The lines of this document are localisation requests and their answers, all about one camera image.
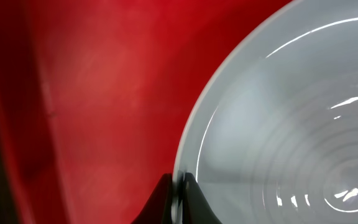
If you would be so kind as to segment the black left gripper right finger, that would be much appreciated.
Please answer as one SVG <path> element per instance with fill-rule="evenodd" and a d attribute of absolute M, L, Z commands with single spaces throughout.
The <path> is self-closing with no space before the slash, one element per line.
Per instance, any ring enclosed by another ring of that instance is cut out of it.
<path fill-rule="evenodd" d="M 202 193 L 194 175 L 186 172 L 182 193 L 183 224 L 221 224 Z"/>

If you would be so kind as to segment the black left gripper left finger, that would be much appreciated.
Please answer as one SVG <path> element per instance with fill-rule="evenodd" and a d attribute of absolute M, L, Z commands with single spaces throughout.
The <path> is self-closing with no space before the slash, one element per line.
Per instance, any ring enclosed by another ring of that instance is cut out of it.
<path fill-rule="evenodd" d="M 172 224 L 172 174 L 163 174 L 131 224 Z"/>

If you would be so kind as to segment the large light blue plate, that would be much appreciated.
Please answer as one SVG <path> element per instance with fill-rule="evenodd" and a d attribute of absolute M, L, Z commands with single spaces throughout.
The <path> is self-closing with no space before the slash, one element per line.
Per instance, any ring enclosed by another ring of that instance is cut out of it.
<path fill-rule="evenodd" d="M 174 223 L 358 223 L 358 0 L 291 1 L 225 58 L 173 170 Z"/>

